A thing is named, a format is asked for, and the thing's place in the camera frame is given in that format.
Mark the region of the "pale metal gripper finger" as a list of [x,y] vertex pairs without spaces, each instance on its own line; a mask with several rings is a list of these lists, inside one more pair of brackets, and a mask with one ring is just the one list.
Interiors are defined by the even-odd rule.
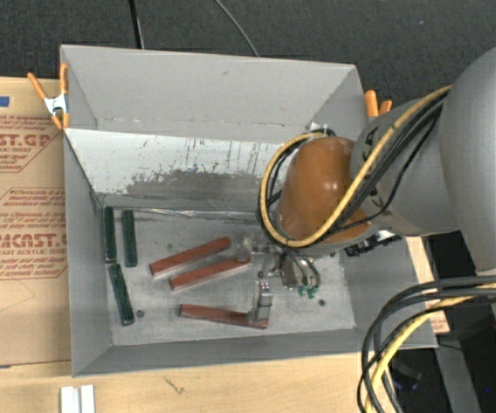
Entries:
[[236,258],[258,262],[264,255],[265,246],[265,240],[261,237],[244,237],[236,244]]
[[273,294],[267,281],[257,282],[254,295],[253,320],[255,322],[267,321],[272,308]]

